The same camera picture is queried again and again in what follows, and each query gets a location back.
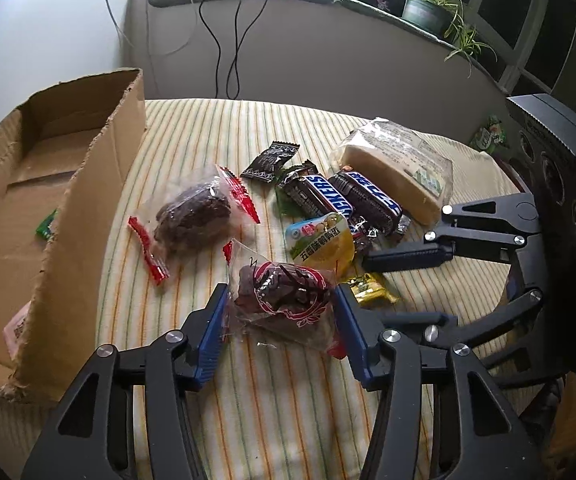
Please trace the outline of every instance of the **brown cardboard piece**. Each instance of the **brown cardboard piece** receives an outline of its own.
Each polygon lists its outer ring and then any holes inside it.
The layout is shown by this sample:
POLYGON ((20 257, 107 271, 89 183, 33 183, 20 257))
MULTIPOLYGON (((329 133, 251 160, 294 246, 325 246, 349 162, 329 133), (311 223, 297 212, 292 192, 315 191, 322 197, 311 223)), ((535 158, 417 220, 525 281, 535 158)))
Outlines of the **brown cardboard piece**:
POLYGON ((145 131, 142 78, 62 83, 0 123, 0 392, 58 400, 94 350, 106 241, 145 131), (34 231, 55 208, 46 242, 34 231), (12 362, 2 330, 29 300, 12 362))

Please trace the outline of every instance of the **snickers bar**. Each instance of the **snickers bar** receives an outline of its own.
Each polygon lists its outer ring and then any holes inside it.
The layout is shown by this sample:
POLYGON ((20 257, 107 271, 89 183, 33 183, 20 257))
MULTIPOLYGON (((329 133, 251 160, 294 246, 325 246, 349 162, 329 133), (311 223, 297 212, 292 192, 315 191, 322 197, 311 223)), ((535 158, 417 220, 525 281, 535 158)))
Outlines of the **snickers bar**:
POLYGON ((279 187, 309 218, 337 211, 349 220, 353 214, 353 206, 320 174, 291 172, 280 181, 279 187))
POLYGON ((329 181, 369 225, 386 236, 397 230, 401 207, 358 171, 341 170, 329 181))

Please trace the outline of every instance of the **silver screw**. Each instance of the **silver screw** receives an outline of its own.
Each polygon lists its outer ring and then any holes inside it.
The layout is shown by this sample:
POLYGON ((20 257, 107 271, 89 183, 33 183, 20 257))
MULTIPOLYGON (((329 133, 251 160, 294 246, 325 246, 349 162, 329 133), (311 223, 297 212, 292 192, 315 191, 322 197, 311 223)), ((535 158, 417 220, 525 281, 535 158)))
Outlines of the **silver screw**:
POLYGON ((169 343, 179 343, 181 340, 183 340, 183 332, 180 330, 171 330, 165 334, 165 340, 169 343))
POLYGON ((538 303, 539 301, 541 301, 542 297, 543 296, 538 290, 532 290, 530 292, 530 300, 532 301, 532 303, 538 303))
POLYGON ((428 343, 432 343, 439 336, 439 327, 436 325, 430 325, 423 332, 423 337, 428 343))
POLYGON ((108 357, 108 355, 112 355, 114 352, 114 347, 112 345, 101 345, 97 348, 97 355, 99 357, 108 357))
POLYGON ((461 356, 470 355, 470 347, 465 343, 456 343, 456 345, 453 346, 452 349, 456 355, 461 356))
POLYGON ((384 330, 383 339, 385 339, 389 343, 396 343, 397 341, 399 341, 399 339, 401 339, 401 334, 396 330, 384 330))

